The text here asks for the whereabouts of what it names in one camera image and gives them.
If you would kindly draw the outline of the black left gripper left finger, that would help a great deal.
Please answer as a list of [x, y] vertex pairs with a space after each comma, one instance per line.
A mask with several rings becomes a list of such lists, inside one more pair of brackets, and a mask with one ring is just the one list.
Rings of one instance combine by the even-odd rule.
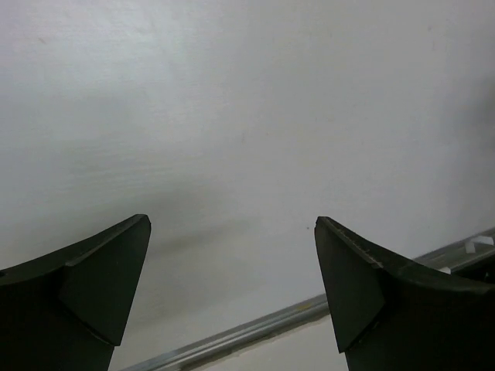
[[121, 344], [151, 236], [136, 214], [1, 271], [3, 370], [107, 370]]

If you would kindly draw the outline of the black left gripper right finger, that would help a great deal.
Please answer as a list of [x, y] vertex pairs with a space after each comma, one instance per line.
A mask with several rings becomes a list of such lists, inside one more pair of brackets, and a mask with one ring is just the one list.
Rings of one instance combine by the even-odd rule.
[[351, 370], [492, 370], [494, 231], [409, 259], [321, 216], [315, 242]]

